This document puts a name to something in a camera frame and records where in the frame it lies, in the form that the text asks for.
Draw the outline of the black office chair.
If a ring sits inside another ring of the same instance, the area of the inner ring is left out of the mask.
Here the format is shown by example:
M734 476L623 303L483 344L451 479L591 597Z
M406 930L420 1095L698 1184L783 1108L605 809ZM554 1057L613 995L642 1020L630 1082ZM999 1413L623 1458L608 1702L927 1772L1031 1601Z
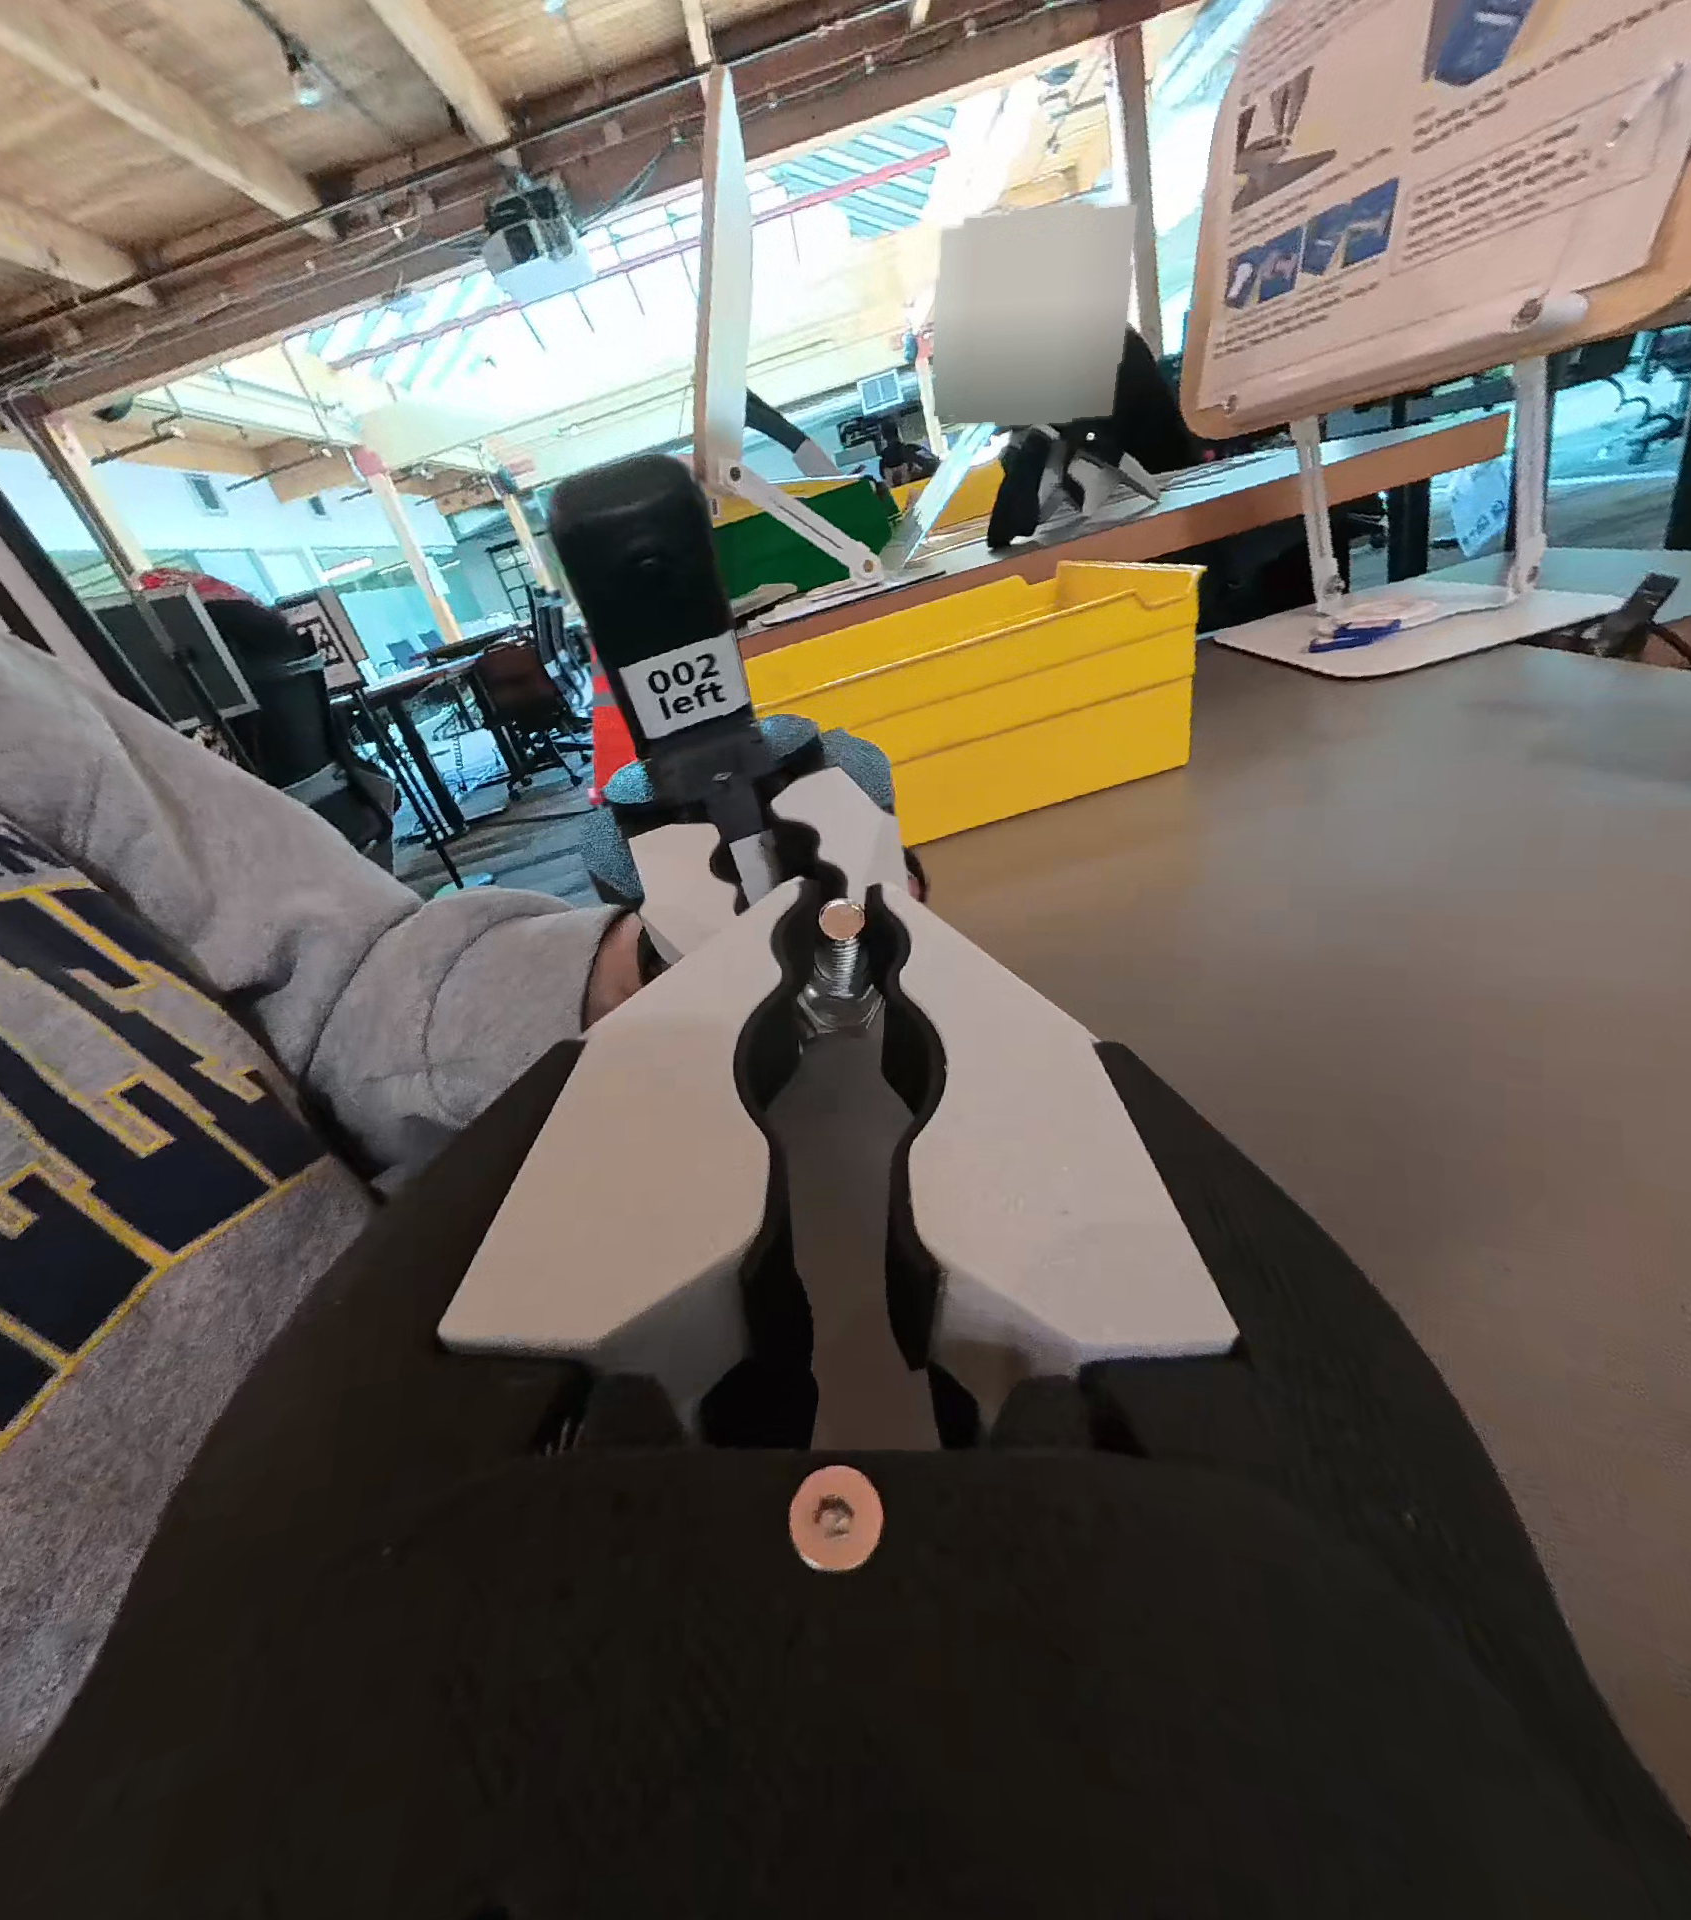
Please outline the black office chair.
M516 787L546 768L567 774L572 787L589 787L591 732L530 641L486 644L471 682Z

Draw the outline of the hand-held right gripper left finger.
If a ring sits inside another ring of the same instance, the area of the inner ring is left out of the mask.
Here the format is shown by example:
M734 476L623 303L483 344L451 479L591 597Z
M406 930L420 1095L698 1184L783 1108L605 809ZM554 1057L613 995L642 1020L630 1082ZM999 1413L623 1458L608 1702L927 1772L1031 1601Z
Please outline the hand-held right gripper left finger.
M813 1309L770 1135L809 959L809 884L783 883L591 1029L445 1309L448 1352L653 1379L714 1444L813 1443Z

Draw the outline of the instruction board on white stand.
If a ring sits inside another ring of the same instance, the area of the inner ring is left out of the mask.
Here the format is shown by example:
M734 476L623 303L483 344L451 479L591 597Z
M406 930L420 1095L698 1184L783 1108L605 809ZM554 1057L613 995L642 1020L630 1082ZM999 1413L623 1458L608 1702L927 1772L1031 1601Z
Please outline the instruction board on white stand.
M1312 602L1217 644L1390 679L1622 610L1541 586L1547 373L1689 295L1691 4L1271 4L1217 118L1183 411L1212 439L1289 431ZM1499 583L1353 593L1323 418L1494 368Z

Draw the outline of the person's left forearm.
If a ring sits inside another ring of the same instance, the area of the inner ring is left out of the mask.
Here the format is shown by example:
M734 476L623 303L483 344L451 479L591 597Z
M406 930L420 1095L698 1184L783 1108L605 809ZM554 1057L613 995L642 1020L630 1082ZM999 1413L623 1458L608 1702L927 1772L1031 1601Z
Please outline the person's left forearm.
M0 637L0 869L112 893L377 1171L427 1160L557 1043L616 914L423 901L312 809Z

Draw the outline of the long wooden table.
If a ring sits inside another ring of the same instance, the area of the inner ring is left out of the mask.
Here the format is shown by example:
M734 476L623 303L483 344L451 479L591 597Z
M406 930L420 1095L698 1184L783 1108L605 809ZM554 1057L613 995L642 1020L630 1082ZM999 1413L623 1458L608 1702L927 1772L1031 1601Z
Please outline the long wooden table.
M1318 463L1327 503L1344 507L1482 463L1506 452L1507 436L1507 412L1472 412L1323 442ZM1299 511L1299 455L1289 446L1277 446L1183 472L1165 483L1159 500L1132 498L1098 517L1074 515L1053 532L1001 552L987 549L978 532L956 532L950 544L939 544L922 559L909 563L879 592L845 599L800 597L779 620L749 626L739 637L739 647L744 658L758 658L882 613L925 609L1001 576L1024 576L1039 586L1055 576L1062 563L1165 563L1197 545L1243 537Z

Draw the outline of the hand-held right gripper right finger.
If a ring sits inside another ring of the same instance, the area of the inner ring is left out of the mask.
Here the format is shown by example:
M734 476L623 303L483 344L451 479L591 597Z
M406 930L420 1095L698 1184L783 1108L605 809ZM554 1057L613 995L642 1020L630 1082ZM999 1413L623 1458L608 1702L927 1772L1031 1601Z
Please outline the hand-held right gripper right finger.
M933 1443L1031 1379L1229 1357L1229 1309L1098 1039L905 887L874 890L891 1160L885 1309Z

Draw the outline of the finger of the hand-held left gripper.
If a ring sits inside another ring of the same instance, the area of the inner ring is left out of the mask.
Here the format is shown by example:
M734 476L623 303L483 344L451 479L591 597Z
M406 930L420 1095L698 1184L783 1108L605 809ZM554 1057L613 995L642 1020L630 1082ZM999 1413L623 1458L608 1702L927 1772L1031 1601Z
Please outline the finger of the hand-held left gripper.
M790 907L790 877L770 834L729 849L714 822L669 822L629 836L639 877L642 971L669 972L725 940L729 925L765 907L765 955L783 966L779 930Z
M814 877L827 900L913 900L896 815L879 807L845 768L827 767L790 780L770 801L776 828L793 834L793 869Z

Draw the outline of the person's left hand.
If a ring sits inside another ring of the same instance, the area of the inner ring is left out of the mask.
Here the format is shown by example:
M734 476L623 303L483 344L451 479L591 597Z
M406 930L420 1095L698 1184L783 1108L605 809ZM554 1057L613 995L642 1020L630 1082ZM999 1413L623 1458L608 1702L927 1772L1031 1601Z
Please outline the person's left hand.
M619 914L595 949L581 1029L591 1033L601 1020L625 1006L646 985L669 971L642 914Z

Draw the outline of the small marker sign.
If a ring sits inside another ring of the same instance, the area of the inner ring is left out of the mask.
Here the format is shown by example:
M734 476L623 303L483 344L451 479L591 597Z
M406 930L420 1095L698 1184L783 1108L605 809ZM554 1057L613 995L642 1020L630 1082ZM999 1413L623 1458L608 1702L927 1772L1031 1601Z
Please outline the small marker sign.
M284 597L276 610L319 655L328 689L355 694L372 682L369 651L335 587Z

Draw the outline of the yellow plastic bin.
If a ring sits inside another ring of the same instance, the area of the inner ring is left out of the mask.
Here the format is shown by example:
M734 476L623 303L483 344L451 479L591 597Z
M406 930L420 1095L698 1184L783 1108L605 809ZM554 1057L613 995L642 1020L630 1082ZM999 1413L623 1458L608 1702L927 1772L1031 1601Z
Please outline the yellow plastic bin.
M761 715L874 743L916 849L1183 768L1200 587L1183 563L1062 563L746 661Z

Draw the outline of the green plastic bin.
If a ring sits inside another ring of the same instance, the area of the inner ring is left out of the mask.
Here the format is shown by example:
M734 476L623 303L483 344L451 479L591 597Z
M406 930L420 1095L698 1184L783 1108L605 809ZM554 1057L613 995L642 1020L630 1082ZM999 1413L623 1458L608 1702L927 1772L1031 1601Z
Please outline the green plastic bin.
M793 500L793 517L752 498L711 491L718 573L734 597L758 587L818 592L874 586L889 568L882 549L896 532L891 491L868 476L765 483Z

